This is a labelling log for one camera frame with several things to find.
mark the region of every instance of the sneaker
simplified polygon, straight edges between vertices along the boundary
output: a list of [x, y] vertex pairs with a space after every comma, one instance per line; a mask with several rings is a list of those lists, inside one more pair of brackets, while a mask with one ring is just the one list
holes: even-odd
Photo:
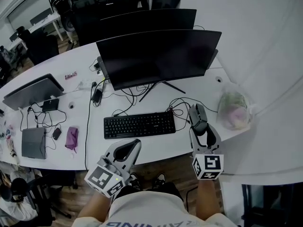
[[141, 185], [139, 183], [139, 179], [136, 173], [131, 173], [131, 177], [133, 178], [128, 185], [132, 186], [136, 190], [142, 191]]
[[153, 181], [152, 188], [160, 188], [163, 184], [165, 184], [166, 176], [164, 173], [159, 173], [157, 178]]

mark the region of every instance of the gray laptop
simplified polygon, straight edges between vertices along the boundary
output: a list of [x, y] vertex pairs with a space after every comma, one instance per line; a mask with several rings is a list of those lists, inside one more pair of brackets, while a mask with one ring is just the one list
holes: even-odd
[[45, 159], [45, 128], [33, 128], [22, 131], [22, 156]]

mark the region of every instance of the white table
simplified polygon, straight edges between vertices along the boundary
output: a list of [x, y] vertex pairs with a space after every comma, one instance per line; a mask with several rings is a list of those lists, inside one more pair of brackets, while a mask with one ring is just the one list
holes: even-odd
[[[57, 12], [54, 12], [53, 14], [50, 14], [47, 18], [42, 19], [40, 22], [37, 24], [33, 25], [29, 31], [32, 33], [44, 26], [47, 26], [48, 24], [53, 24], [55, 30], [57, 31], [58, 36], [60, 37], [61, 41], [63, 41], [62, 34], [60, 33], [58, 26], [56, 25], [55, 21], [60, 20], [60, 15]], [[15, 48], [18, 44], [22, 43], [23, 46], [27, 49], [25, 43], [23, 40], [21, 40], [19, 37], [14, 40], [8, 47], [7, 49], [10, 51], [11, 49]]]
[[[0, 119], [3, 123], [13, 125], [16, 130], [14, 136], [14, 145], [17, 155], [20, 159], [20, 165], [33, 168], [45, 168], [45, 169], [57, 169], [57, 170], [83, 170], [84, 156], [85, 156], [85, 136], [86, 136], [86, 124], [88, 117], [88, 106], [90, 90], [74, 91], [78, 84], [87, 78], [95, 78], [96, 82], [100, 82], [102, 77], [98, 77], [95, 72], [89, 70], [89, 66], [99, 56], [99, 51], [95, 43], [82, 46], [80, 48], [65, 52], [57, 55], [41, 64], [25, 71], [15, 79], [10, 81], [4, 87], [0, 89], [0, 98], [3, 98], [6, 94], [14, 89], [28, 83], [29, 81], [36, 79], [46, 73], [52, 73], [53, 76], [65, 89], [64, 96], [60, 97], [59, 109], [66, 112], [67, 121], [62, 123], [62, 134], [56, 141], [57, 149], [46, 149], [47, 159], [30, 159], [21, 156], [21, 137], [20, 123], [21, 113], [19, 111], [12, 111], [6, 107], [3, 103], [0, 103], [0, 108], [6, 112], [6, 115]], [[69, 80], [64, 79], [64, 75], [77, 71], [78, 75]], [[216, 77], [221, 77], [223, 83], [216, 81]], [[204, 77], [196, 77], [190, 79], [181, 79], [172, 81], [171, 84], [186, 91], [186, 94], [182, 94], [164, 84], [159, 84], [153, 89], [148, 96], [141, 102], [137, 102], [136, 106], [132, 107], [128, 114], [142, 114], [153, 112], [164, 112], [169, 106], [171, 100], [177, 97], [190, 97], [202, 101], [207, 107], [211, 109], [217, 109], [219, 98], [221, 95], [221, 89], [224, 82], [229, 81], [224, 69], [215, 59], [211, 68], [206, 72]], [[109, 96], [114, 92], [112, 86], [107, 84], [103, 97]], [[122, 91], [116, 91], [120, 95], [124, 95]], [[69, 109], [70, 102], [75, 103], [73, 109]], [[95, 108], [91, 106], [90, 122], [89, 122], [89, 134], [87, 140], [87, 163], [88, 167], [92, 167], [99, 159], [99, 157], [105, 153], [108, 147], [117, 141], [118, 139], [104, 139], [103, 133], [103, 118], [110, 117], [112, 112], [116, 109], [126, 109], [129, 107], [129, 102], [125, 97], [112, 95], [110, 98], [102, 99], [101, 106]], [[23, 109], [23, 114], [26, 117], [27, 108]], [[57, 123], [64, 119], [64, 116], [60, 112], [51, 112], [53, 123]], [[216, 123], [216, 113], [206, 110], [209, 123], [214, 126], [222, 140], [229, 139], [235, 135], [242, 133], [242, 131], [230, 131], [223, 128], [220, 124]], [[34, 115], [31, 112], [29, 115], [29, 128], [36, 126], [34, 122]], [[176, 129], [180, 129], [184, 126], [184, 121], [175, 118]], [[66, 133], [70, 126], [76, 126], [79, 128], [78, 148], [77, 153], [67, 149], [65, 145]], [[26, 119], [23, 120], [22, 128], [26, 127]], [[150, 136], [139, 138], [142, 141], [142, 150], [139, 154], [137, 164], [153, 162], [170, 157], [176, 157], [182, 154], [191, 152], [190, 140], [188, 136], [189, 125], [185, 129], [176, 132], [175, 134]], [[2, 155], [1, 161], [14, 163], [14, 160], [9, 156], [8, 149], [5, 142], [1, 142]], [[51, 138], [46, 138], [46, 145], [54, 147]]]

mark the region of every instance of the white t-shirt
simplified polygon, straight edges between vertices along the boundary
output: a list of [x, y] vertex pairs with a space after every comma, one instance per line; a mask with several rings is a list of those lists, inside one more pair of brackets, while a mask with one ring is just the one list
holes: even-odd
[[108, 221], [101, 223], [93, 217], [78, 218], [72, 227], [236, 227], [222, 214], [207, 221], [190, 215], [182, 200], [162, 192], [137, 192], [116, 199]]

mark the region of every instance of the curved monitor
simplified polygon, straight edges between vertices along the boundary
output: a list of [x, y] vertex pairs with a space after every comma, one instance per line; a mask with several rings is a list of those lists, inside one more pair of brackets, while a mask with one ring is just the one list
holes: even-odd
[[221, 32], [161, 30], [97, 42], [115, 90], [204, 76]]

